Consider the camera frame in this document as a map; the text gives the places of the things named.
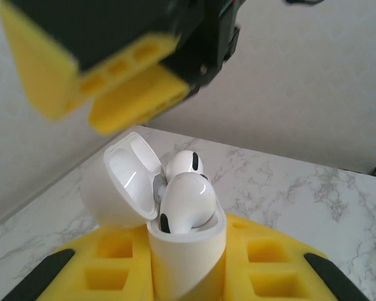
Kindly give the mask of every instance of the yellow foam pad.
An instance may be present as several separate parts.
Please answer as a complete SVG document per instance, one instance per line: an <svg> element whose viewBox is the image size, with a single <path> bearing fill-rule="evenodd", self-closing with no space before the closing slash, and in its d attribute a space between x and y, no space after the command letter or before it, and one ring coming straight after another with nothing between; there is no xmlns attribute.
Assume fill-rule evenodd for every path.
<svg viewBox="0 0 376 301"><path fill-rule="evenodd" d="M74 257L38 301L155 300L146 226L100 228L57 251L67 248L75 250ZM276 230L227 214L223 301L337 300L304 259L306 253L326 257Z"/></svg>
<svg viewBox="0 0 376 301"><path fill-rule="evenodd" d="M39 301L153 301L146 226L99 228L63 245L75 255Z"/></svg>
<svg viewBox="0 0 376 301"><path fill-rule="evenodd" d="M99 133L112 134L148 121L188 93L186 82L157 64L98 97L89 122Z"/></svg>
<svg viewBox="0 0 376 301"><path fill-rule="evenodd" d="M303 257L324 254L247 219L227 218L224 301L336 300Z"/></svg>
<svg viewBox="0 0 376 301"><path fill-rule="evenodd" d="M63 116L71 98L81 102L73 93L78 63L11 3L0 2L0 16L29 101L51 119Z"/></svg>

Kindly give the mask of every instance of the airpods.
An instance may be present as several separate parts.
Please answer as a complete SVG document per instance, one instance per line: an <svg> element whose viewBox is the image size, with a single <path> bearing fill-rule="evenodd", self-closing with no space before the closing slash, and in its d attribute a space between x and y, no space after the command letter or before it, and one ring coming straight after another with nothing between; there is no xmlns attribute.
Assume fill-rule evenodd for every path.
<svg viewBox="0 0 376 301"><path fill-rule="evenodd" d="M188 233L212 217L217 196L207 178L183 172L167 185L160 205L160 229L166 233Z"/></svg>
<svg viewBox="0 0 376 301"><path fill-rule="evenodd" d="M202 160L196 152L192 152L191 150L183 150L175 155L165 169L167 182L170 182L176 175L183 172L195 172L197 174L203 174Z"/></svg>

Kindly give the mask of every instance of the yellow gripper pad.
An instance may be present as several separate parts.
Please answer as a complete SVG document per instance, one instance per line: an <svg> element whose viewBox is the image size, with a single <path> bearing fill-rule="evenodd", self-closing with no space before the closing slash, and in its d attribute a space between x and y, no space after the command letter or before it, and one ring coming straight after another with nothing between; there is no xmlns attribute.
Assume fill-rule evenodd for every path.
<svg viewBox="0 0 376 301"><path fill-rule="evenodd" d="M0 16L32 105L56 120L93 99L91 125L112 134L216 76L235 51L239 3L2 0Z"/></svg>
<svg viewBox="0 0 376 301"><path fill-rule="evenodd" d="M223 301L367 301L325 255L227 215ZM3 301L153 301L146 226L99 228L46 257Z"/></svg>

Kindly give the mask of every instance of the white marble countertop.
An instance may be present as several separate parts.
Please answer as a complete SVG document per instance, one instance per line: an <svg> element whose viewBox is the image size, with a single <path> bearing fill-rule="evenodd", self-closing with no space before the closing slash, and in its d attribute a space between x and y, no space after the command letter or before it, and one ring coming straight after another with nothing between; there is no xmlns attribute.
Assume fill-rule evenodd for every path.
<svg viewBox="0 0 376 301"><path fill-rule="evenodd" d="M321 250L376 301L376 177L144 127L134 130L162 163L178 151L196 151L226 212ZM0 300L55 248L97 227L79 196L90 161L0 226Z"/></svg>

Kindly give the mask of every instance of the airpods charging case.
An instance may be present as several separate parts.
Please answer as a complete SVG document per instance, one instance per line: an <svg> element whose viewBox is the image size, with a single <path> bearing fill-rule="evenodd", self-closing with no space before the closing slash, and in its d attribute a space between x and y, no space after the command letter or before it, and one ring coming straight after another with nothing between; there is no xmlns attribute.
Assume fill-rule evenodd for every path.
<svg viewBox="0 0 376 301"><path fill-rule="evenodd" d="M204 225L185 234L164 233L154 181L164 170L148 143L131 132L88 167L81 199L102 226L147 224L154 290L160 301L218 301L224 282L227 218L217 201Z"/></svg>

